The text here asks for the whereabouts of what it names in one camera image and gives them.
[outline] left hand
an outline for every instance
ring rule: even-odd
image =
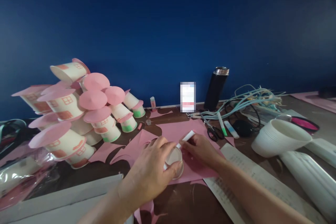
[[[142,150],[133,167],[118,188],[120,198],[135,211],[143,204],[156,198],[176,176],[182,162],[175,162],[163,169],[165,160],[176,143],[160,136]]]

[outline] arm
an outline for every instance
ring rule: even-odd
[[[203,135],[194,135],[190,142],[180,144],[219,174],[255,223],[312,223],[220,156]]]
[[[158,196],[182,166],[175,162],[163,170],[175,145],[164,137],[146,145],[127,176],[78,223],[124,223],[140,206]]]

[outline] small bottle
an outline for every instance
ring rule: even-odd
[[[153,112],[157,111],[154,96],[152,96],[152,97],[150,98],[150,100],[151,100],[151,101],[150,101],[150,105],[152,106],[152,111],[153,111]]]
[[[216,67],[212,73],[208,92],[206,94],[204,108],[209,111],[214,111],[217,107],[219,97],[222,94],[226,78],[229,75],[229,68]]]

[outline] hand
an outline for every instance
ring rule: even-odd
[[[156,198],[176,176],[182,162],[163,169],[168,154],[175,146],[176,143],[160,136],[142,150],[118,188],[119,196],[127,200],[132,211]]]
[[[216,169],[218,160],[222,159],[209,140],[203,135],[196,133],[189,141],[186,142],[181,139],[179,143],[183,149],[187,150],[198,161],[213,170]]]

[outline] black scissors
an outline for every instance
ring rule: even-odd
[[[211,126],[210,123],[204,118],[204,116],[202,116],[201,113],[200,113],[200,116],[202,117],[204,122],[208,125],[208,136],[210,137],[212,141],[217,142],[218,138],[224,139],[223,131],[216,128],[215,126]]]

